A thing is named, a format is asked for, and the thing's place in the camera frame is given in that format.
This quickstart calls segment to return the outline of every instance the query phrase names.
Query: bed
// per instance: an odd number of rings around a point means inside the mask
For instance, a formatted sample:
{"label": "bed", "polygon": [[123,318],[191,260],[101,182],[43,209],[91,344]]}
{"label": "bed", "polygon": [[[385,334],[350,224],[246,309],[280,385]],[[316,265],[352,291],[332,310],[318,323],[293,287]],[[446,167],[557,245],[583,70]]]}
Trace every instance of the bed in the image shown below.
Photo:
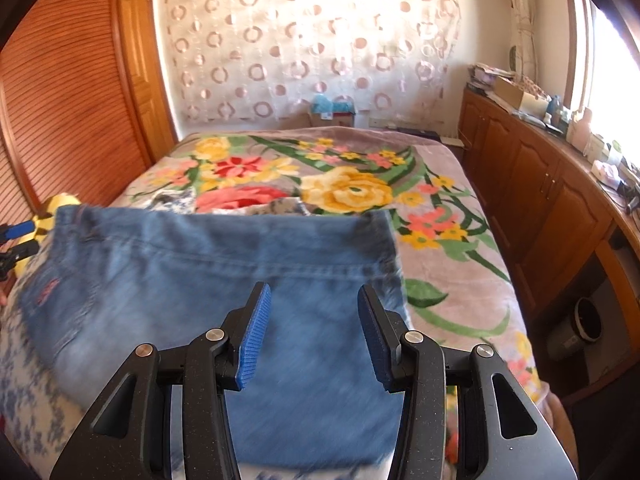
{"label": "bed", "polygon": [[[389,209],[414,327],[453,348],[491,343],[532,400],[542,405],[548,386],[538,378],[506,266],[462,167],[445,146],[394,132],[341,127],[193,134],[131,182],[112,205],[145,208],[159,194],[173,194],[173,210],[187,214],[229,213],[286,197],[302,201],[311,214]],[[35,258],[26,275],[37,265]],[[24,282],[18,280],[14,296]],[[4,432],[48,478],[82,413],[40,366],[12,302],[1,321]],[[452,388],[447,391],[450,462],[456,461],[456,424]],[[370,468],[367,477],[386,478],[381,471]],[[245,467],[242,473],[245,478],[296,474],[259,467]],[[327,474],[338,478],[354,472]]]}

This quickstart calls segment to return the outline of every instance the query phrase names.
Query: white wall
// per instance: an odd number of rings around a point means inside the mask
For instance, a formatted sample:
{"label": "white wall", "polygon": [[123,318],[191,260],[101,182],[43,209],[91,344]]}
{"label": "white wall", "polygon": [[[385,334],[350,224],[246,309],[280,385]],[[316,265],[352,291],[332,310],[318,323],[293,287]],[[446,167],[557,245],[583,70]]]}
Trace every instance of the white wall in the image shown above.
{"label": "white wall", "polygon": [[569,67],[569,9],[567,0],[536,0],[534,41],[538,85],[564,98]]}
{"label": "white wall", "polygon": [[467,67],[474,62],[509,69],[511,47],[511,0],[458,0],[460,37],[449,62],[445,85],[441,135],[458,136],[462,92],[468,81]]}

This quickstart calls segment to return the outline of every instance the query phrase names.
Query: denim jeans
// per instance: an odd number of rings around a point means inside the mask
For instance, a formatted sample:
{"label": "denim jeans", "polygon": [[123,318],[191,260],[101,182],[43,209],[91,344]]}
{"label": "denim jeans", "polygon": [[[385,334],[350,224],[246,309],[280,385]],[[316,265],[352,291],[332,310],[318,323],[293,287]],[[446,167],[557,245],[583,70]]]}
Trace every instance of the denim jeans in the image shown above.
{"label": "denim jeans", "polygon": [[61,389],[87,408],[140,343],[188,344],[273,293],[257,372],[226,394],[239,462],[375,463],[394,448],[402,395],[376,381],[356,295],[374,286],[406,320],[386,211],[361,216],[178,215],[66,206],[18,304]]}

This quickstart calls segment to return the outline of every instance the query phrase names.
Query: trash bin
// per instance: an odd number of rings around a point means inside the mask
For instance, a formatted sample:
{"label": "trash bin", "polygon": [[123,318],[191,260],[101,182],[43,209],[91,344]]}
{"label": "trash bin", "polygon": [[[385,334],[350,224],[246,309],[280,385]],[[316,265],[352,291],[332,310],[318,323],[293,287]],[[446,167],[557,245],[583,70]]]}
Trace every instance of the trash bin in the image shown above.
{"label": "trash bin", "polygon": [[602,335],[600,314],[589,298],[580,298],[572,311],[546,338],[546,351],[559,361],[595,343]]}

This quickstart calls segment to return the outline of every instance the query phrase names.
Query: cable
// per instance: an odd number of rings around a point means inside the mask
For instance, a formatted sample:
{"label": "cable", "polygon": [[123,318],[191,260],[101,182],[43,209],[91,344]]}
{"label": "cable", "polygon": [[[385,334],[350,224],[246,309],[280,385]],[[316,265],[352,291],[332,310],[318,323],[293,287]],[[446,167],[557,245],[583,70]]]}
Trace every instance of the cable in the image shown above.
{"label": "cable", "polygon": [[603,183],[598,182],[598,184],[600,184],[600,187],[602,188],[602,190],[609,195],[609,198],[611,199],[611,201],[617,205],[620,209],[622,209],[622,211],[624,211],[626,209],[626,198],[622,195],[620,195],[620,193],[611,190],[611,188],[609,186],[605,186]]}

